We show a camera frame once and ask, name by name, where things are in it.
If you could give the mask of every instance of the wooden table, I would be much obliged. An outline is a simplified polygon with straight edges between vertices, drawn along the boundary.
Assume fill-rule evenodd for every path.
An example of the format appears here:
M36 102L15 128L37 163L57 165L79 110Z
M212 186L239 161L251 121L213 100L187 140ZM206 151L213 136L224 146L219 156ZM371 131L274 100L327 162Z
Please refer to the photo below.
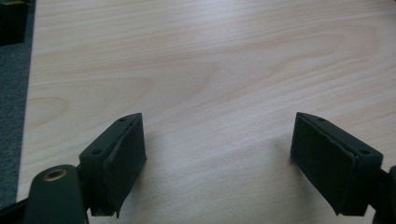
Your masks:
M290 142L302 111L396 164L395 37L391 0L39 0L19 199L142 112L144 170L91 223L371 223L337 217Z

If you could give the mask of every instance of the gray carpet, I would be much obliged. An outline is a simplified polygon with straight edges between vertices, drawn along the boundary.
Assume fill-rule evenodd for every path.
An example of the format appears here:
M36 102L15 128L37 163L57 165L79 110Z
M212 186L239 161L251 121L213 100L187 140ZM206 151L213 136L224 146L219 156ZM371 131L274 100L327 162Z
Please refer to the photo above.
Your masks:
M32 0L25 41L0 47L0 208L16 202L34 15Z

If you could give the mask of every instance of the black object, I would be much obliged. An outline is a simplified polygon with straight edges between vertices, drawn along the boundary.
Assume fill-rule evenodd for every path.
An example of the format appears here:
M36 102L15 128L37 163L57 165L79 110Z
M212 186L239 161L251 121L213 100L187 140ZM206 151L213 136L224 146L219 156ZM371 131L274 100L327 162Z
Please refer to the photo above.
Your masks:
M332 206L345 216L396 223L396 166L381 170L383 155L323 118L297 113L291 158Z
M141 114L115 121L79 156L80 165L51 167L37 175L28 200L0 211L0 223L88 223L112 216L128 196L145 161Z
M22 1L0 4L0 46L22 43L28 5Z

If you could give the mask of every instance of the light wood grain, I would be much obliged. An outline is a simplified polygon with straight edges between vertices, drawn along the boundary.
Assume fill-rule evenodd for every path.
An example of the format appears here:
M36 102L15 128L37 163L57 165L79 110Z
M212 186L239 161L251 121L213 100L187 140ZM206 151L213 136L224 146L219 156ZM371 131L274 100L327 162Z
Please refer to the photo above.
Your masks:
M337 217L290 142L302 111L396 164L395 36L390 0L38 0L19 199L142 112L148 162L91 223L371 223Z

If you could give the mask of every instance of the brass insert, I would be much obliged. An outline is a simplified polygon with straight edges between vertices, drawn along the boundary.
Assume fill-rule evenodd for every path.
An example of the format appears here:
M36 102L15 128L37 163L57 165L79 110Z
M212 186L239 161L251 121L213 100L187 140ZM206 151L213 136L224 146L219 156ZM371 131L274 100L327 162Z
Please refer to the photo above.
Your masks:
M44 175L44 180L45 181L54 181L57 179L60 179L62 177L64 177L67 174L67 171L65 169L57 169L57 170L53 170L53 171L49 171L48 173L46 173L46 175Z

